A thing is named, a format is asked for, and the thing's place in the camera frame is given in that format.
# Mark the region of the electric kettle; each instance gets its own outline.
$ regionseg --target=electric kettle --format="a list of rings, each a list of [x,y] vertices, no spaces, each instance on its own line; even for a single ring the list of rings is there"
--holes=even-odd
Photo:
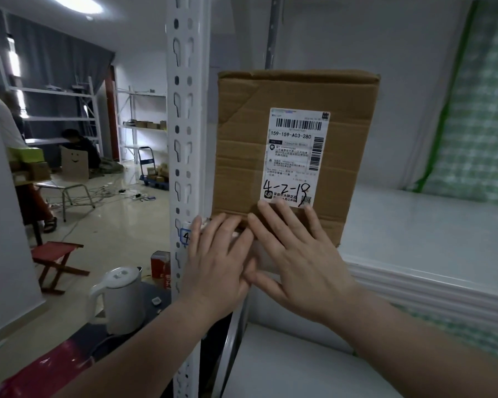
[[[96,317],[96,300],[103,296],[105,318]],[[92,324],[106,324],[107,334],[125,335],[140,328],[146,318],[140,288],[140,271],[120,267],[109,271],[90,290],[87,315]]]

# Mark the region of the ceiling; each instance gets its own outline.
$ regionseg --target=ceiling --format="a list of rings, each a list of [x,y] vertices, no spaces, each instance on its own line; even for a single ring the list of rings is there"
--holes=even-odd
[[[166,47],[166,0],[94,1],[105,11],[93,21],[54,0],[0,0],[0,9],[115,52]],[[212,0],[212,32],[234,32],[230,0]]]

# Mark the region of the green checkered fabric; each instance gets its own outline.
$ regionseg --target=green checkered fabric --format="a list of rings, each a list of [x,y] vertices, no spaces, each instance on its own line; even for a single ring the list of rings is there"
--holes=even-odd
[[[498,0],[478,2],[464,40],[422,192],[498,204]]]
[[[421,313],[404,306],[394,306],[415,318],[425,321],[431,326],[445,331],[447,334],[454,336],[463,343],[480,348],[485,352],[498,357],[498,331],[488,331],[471,327],[462,321],[455,321],[433,314]]]

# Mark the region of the kettle lid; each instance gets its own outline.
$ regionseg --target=kettle lid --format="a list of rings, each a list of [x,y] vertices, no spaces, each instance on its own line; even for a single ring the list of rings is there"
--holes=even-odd
[[[102,282],[109,289],[118,289],[130,285],[139,276],[140,271],[137,267],[118,267],[106,273]]]

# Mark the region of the qr code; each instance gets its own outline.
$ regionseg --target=qr code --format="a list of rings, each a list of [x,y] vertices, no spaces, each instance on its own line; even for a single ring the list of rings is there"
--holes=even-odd
[[[312,197],[304,197],[300,203],[301,205],[312,205]]]

